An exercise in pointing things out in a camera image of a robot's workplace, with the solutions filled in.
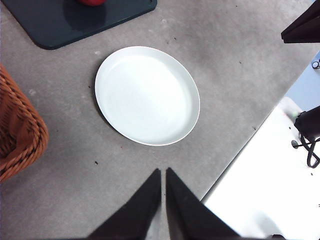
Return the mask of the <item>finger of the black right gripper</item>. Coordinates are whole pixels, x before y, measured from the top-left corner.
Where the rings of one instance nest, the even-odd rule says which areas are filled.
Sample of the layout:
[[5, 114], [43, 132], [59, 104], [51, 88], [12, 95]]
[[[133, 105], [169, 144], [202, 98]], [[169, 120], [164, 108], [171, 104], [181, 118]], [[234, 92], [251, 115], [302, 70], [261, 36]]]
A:
[[320, 1], [313, 4], [282, 33], [285, 44], [320, 42]]

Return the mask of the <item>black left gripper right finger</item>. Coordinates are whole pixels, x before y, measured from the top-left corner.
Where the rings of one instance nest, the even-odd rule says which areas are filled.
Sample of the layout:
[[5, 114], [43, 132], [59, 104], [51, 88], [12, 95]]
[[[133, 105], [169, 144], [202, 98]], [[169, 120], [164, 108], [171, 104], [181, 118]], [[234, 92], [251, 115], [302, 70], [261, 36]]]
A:
[[225, 240], [239, 235], [212, 213], [172, 168], [165, 174], [166, 214], [171, 240]]

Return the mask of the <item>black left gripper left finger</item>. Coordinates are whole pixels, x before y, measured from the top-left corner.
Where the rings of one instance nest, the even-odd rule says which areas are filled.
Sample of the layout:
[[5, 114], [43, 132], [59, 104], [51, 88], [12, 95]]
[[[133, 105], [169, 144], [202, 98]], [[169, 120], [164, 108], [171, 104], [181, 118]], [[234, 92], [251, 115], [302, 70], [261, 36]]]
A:
[[144, 240], [162, 199], [161, 171], [157, 168], [89, 240]]

